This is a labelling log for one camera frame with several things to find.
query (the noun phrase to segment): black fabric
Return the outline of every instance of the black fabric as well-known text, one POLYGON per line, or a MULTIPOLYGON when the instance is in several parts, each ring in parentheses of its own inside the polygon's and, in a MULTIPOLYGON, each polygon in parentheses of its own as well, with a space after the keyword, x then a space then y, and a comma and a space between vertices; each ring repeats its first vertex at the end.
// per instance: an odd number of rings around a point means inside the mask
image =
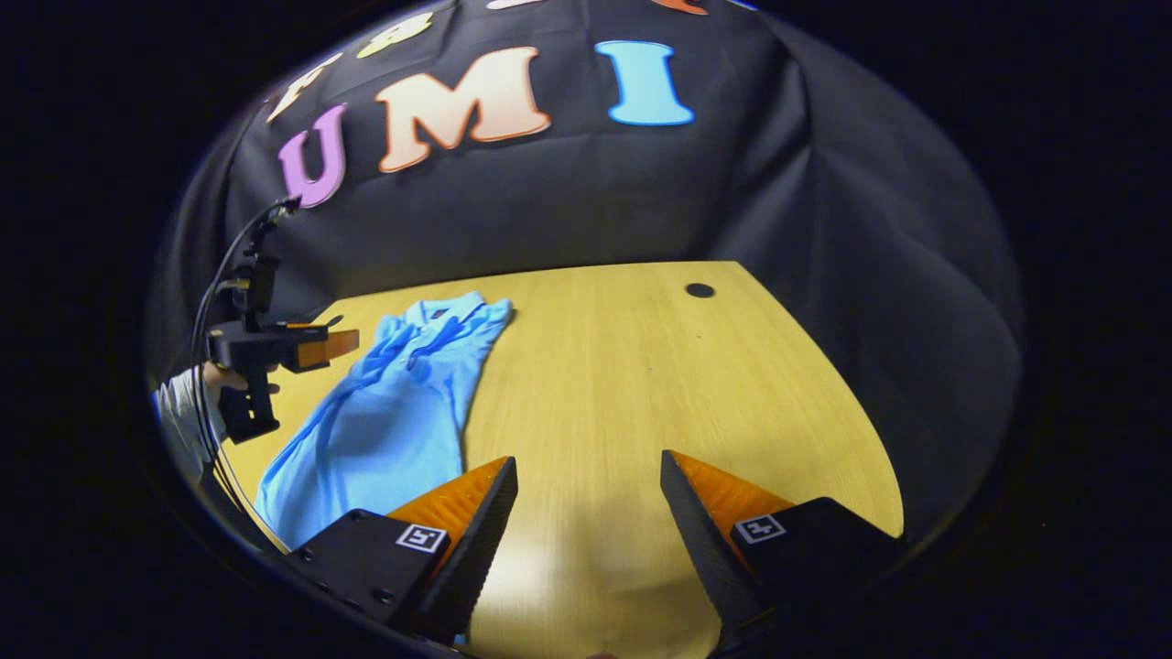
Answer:
POLYGON ((312 123, 345 102, 340 190, 266 243, 282 263, 274 318, 500 272, 738 260, 858 396, 895 468, 908 539, 921 537, 984 473, 1014 400, 1022 303, 997 213, 946 136, 881 81, 763 13, 707 8, 699 18, 629 0, 505 12, 440 2, 390 15, 291 72, 288 81, 345 52, 271 124, 282 89, 230 127, 233 138, 189 189, 149 310, 151 376, 186 366, 195 306, 227 240, 286 195, 278 150, 308 130, 306 168, 320 172, 312 123), (423 9, 435 12, 430 28, 354 56, 423 9), (594 53, 607 40, 670 46, 676 94, 696 120, 612 121, 618 83, 594 53), (548 129, 492 143, 465 136, 408 169, 379 170, 380 89, 424 72, 455 87, 478 56, 515 46, 539 50, 530 75, 548 129))

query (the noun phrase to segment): shirt collar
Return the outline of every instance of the shirt collar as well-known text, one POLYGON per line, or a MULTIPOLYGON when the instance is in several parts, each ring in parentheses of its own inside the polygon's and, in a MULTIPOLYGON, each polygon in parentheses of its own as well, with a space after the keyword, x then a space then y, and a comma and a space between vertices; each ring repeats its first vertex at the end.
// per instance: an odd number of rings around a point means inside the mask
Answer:
POLYGON ((466 295, 450 300, 420 300, 407 310, 406 317, 408 322, 418 327, 443 327, 450 318, 455 318, 457 322, 464 322, 483 305, 484 298, 472 291, 466 295))

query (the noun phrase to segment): purple letter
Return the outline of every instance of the purple letter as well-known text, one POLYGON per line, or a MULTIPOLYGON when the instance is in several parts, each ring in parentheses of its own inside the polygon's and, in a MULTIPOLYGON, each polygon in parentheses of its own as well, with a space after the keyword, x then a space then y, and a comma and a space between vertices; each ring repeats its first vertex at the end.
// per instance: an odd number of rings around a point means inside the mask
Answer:
POLYGON ((307 130, 294 135, 277 154, 285 170, 285 188, 288 189, 291 197, 300 195, 301 205, 305 208, 316 206, 333 197, 342 185, 342 177, 346 176, 346 154, 342 150, 343 111, 346 103, 326 110, 313 122, 313 128, 321 137, 321 159, 325 162, 321 178, 309 181, 305 174, 301 145, 305 144, 307 130))

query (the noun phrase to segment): blue letter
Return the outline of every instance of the blue letter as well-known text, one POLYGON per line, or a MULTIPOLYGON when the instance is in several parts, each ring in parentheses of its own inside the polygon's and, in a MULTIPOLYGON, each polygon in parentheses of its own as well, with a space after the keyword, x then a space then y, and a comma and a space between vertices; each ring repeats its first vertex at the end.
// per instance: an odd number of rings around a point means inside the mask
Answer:
POLYGON ((679 125, 695 118, 672 87, 667 59, 674 50, 647 41, 604 41, 594 50, 611 57, 619 79, 619 104, 611 108, 611 118, 635 125, 679 125))

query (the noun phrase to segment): human hand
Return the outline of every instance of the human hand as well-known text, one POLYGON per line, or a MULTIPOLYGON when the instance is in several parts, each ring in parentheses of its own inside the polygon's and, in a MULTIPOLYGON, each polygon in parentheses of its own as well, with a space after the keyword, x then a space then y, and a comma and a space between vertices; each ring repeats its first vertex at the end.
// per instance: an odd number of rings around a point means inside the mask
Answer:
MULTIPOLYGON (((277 371, 279 365, 273 364, 268 367, 268 372, 272 373, 277 371)), ((211 361, 204 362, 204 387, 207 389, 207 396, 211 399, 212 406, 219 405, 220 390, 224 387, 231 389, 237 389, 240 392, 248 389, 248 381, 244 379, 236 371, 229 368, 220 368, 212 364, 211 361)), ((268 385, 268 393, 275 394, 281 390, 280 385, 268 385)))

